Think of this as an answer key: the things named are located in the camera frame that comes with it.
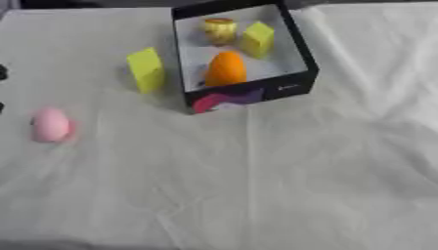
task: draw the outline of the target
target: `wrinkled white fabric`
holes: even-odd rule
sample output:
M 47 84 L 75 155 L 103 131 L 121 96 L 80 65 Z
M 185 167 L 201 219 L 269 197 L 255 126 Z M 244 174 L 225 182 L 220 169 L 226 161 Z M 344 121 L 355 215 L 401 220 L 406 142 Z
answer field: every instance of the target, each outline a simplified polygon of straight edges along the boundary
M 438 4 L 292 13 L 321 67 L 312 94 L 195 116 L 175 110 L 172 86 L 141 97 L 128 84 L 124 58 L 147 46 L 176 84 L 169 9 L 9 13 L 0 238 L 59 249 L 88 246 L 56 240 L 436 249 Z M 44 105 L 76 121 L 71 141 L 29 139 Z

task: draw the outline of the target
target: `open box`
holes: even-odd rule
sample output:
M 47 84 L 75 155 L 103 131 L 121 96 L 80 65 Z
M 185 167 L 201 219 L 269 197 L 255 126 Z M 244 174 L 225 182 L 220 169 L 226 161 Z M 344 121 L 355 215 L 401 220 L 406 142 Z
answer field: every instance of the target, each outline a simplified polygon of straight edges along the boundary
M 192 112 L 254 104 L 311 91 L 319 69 L 283 0 L 212 1 L 174 8 L 172 18 L 182 90 Z M 256 21 L 272 26 L 275 29 L 272 51 L 265 59 L 257 60 L 238 46 L 215 47 L 200 28 L 210 18 L 234 20 L 238 24 L 238 39 Z M 228 50 L 242 56 L 247 81 L 220 87 L 202 86 L 208 64 L 219 52 Z

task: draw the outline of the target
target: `foam cube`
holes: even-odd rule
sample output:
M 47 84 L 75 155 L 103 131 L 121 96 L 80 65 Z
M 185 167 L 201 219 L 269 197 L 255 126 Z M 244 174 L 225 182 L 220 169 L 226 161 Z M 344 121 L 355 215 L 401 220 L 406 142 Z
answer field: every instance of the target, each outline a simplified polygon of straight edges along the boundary
M 264 58 L 274 44 L 274 28 L 257 21 L 243 32 L 241 49 L 256 59 Z
M 164 84 L 164 68 L 154 48 L 129 55 L 127 60 L 140 93 L 146 94 Z

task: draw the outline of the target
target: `gold object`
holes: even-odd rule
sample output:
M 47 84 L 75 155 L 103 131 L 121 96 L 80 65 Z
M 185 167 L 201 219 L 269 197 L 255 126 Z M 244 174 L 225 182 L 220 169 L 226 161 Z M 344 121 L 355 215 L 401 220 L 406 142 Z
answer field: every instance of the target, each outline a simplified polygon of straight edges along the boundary
M 223 46 L 236 38 L 238 25 L 230 19 L 208 19 L 202 29 L 214 45 Z

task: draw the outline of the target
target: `small logo on box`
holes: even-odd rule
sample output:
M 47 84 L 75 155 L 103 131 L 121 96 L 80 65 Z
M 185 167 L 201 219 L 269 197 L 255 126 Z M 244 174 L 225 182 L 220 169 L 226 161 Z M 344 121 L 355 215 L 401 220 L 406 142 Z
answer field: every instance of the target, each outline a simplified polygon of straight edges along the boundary
M 279 91 L 288 90 L 288 89 L 295 88 L 295 87 L 298 87 L 298 86 L 299 86 L 298 84 L 287 85 L 287 86 L 279 86 Z

